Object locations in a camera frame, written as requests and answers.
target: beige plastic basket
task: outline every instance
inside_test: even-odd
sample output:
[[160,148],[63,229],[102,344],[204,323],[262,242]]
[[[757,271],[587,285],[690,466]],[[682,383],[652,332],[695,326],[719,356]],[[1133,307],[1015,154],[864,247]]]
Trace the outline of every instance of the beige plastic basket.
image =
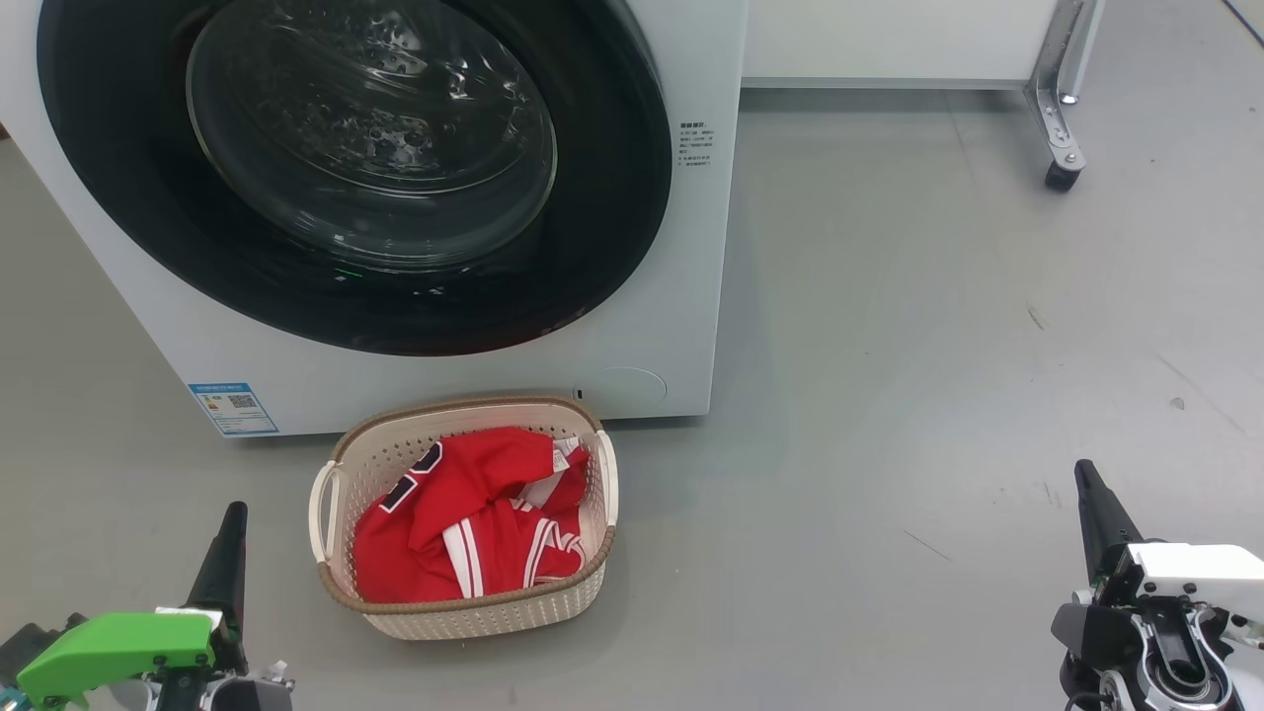
[[[584,549],[597,552],[588,564],[561,581],[487,597],[416,605],[364,602],[356,592],[351,559],[355,524],[364,511],[394,487],[434,440],[503,426],[555,439],[578,436],[590,454],[588,492],[579,514]],[[329,517],[322,526],[325,501]],[[387,412],[346,433],[312,485],[308,528],[320,577],[344,607],[393,638],[464,639],[540,628],[586,610],[602,590],[618,514],[618,467],[600,421],[560,397],[506,397]]]

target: metal stand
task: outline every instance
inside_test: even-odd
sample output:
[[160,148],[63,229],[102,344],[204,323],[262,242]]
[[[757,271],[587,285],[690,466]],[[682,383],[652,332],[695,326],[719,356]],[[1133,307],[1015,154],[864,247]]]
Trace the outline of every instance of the metal stand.
[[[1079,178],[1079,172],[1085,170],[1085,157],[1071,134],[1067,119],[1062,115],[1062,104],[1071,105],[1079,101],[1078,80],[1092,46],[1091,34],[1096,29],[1096,23],[1091,20],[1096,19],[1100,1],[1058,0],[1031,80],[1024,89],[1053,154],[1053,163],[1044,176],[1044,185],[1060,192],[1071,190]],[[1059,80],[1063,76],[1074,82],[1069,94],[1059,91]]]

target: washing machine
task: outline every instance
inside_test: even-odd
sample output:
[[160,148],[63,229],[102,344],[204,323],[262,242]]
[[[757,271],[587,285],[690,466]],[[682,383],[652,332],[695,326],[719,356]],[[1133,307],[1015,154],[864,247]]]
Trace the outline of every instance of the washing machine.
[[0,123],[226,436],[708,411],[746,0],[10,0]]

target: red clothing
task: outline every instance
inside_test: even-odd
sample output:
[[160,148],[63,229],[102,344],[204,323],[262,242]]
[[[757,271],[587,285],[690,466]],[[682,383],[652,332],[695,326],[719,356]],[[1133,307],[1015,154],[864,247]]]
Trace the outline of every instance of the red clothing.
[[495,595],[586,563],[579,502],[588,453],[516,428],[444,438],[356,526],[367,602]]

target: basket handle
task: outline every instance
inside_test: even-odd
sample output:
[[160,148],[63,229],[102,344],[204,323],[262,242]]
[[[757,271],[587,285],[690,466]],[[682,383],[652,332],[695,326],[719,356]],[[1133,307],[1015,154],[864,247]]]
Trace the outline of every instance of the basket handle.
[[605,525],[613,526],[619,520],[619,466],[614,459],[614,443],[605,430],[597,430],[602,445],[602,471],[605,472]]
[[[307,533],[312,539],[312,555],[317,563],[329,563],[334,557],[332,541],[325,536],[334,531],[334,516],[337,514],[337,493],[343,483],[343,477],[337,476],[337,462],[325,464],[316,481],[312,483],[312,496],[307,502]],[[330,479],[334,479],[334,491],[330,493],[329,520],[325,528],[320,521],[320,502],[325,498],[325,490],[329,488]]]

